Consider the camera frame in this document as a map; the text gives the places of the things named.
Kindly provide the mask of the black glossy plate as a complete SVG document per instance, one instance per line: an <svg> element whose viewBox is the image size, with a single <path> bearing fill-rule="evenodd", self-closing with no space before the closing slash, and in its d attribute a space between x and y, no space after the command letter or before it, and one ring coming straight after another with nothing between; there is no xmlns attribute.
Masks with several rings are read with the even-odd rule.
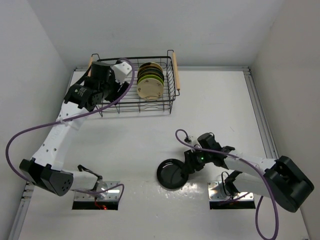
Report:
<svg viewBox="0 0 320 240"><path fill-rule="evenodd" d="M160 163L156 170L158 183L169 190L183 187L189 180L189 175L182 173L184 163L175 158L169 158Z"/></svg>

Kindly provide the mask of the lime green plate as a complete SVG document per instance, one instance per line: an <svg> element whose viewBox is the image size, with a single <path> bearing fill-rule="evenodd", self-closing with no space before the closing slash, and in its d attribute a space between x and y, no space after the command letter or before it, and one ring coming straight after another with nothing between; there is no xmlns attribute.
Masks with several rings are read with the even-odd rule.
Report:
<svg viewBox="0 0 320 240"><path fill-rule="evenodd" d="M141 81L146 80L146 79L155 79L155 80L160 81L162 84L164 83L164 80L161 77L159 77L157 75L152 75L152 74L149 74L149 75L146 75L146 76L139 78L137 80L137 83L140 83Z"/></svg>

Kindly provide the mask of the beige plate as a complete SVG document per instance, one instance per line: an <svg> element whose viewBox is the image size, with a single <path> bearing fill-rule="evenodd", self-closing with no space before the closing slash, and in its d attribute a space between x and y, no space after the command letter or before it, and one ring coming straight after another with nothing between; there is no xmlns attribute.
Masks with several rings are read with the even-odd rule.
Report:
<svg viewBox="0 0 320 240"><path fill-rule="evenodd" d="M144 100L158 100L164 93L164 85L156 79L147 78L137 84L137 94Z"/></svg>

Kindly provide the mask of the brown yellow patterned plate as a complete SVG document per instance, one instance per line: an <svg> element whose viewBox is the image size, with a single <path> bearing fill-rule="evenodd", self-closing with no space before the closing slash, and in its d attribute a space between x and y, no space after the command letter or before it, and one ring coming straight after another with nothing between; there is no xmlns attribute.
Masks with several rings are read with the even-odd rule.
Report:
<svg viewBox="0 0 320 240"><path fill-rule="evenodd" d="M143 72L147 72L147 71L163 73L163 70L159 70L158 68L149 66L149 67L144 67L141 70L138 70L138 74L142 74Z"/></svg>
<svg viewBox="0 0 320 240"><path fill-rule="evenodd" d="M152 68L157 68L157 69L159 69L159 70L163 70L162 69L162 67L158 64L158 63L156 63L156 62L146 62L146 63L144 63L144 64L142 64L140 67L139 67L139 71L142 69L142 68L145 68L145 67L152 67Z"/></svg>

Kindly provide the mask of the blue floral celadon plate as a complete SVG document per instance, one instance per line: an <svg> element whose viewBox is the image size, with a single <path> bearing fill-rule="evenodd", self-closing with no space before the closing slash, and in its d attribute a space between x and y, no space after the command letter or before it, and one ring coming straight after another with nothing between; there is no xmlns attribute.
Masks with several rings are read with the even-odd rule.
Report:
<svg viewBox="0 0 320 240"><path fill-rule="evenodd" d="M155 75L155 76L161 77L162 79L164 78L164 74L163 73L155 72L155 71L145 71L142 74L138 74L138 78L142 78L142 77L144 77L146 75Z"/></svg>

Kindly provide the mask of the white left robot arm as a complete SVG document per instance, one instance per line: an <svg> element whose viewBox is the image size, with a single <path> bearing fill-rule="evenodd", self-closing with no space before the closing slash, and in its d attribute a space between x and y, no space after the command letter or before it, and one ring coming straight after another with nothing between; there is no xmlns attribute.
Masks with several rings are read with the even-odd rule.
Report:
<svg viewBox="0 0 320 240"><path fill-rule="evenodd" d="M78 171L63 169L67 151L88 114L103 101L114 102L129 88L125 79L132 66L119 60L114 65L94 61L81 79L71 85L64 97L57 123L30 160L19 169L33 185L58 196L68 191L95 191L102 176L78 166Z"/></svg>

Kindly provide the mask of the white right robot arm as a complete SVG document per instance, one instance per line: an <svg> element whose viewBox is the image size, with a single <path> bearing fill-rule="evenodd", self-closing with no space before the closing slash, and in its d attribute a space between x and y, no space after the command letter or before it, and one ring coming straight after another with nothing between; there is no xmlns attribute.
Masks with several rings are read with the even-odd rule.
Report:
<svg viewBox="0 0 320 240"><path fill-rule="evenodd" d="M314 184L287 156L263 158L244 154L232 146L221 146L213 133L187 136L181 143L190 148L183 173L193 174L212 163L231 170L225 179L227 192L250 192L269 197L283 209L295 213L315 189Z"/></svg>

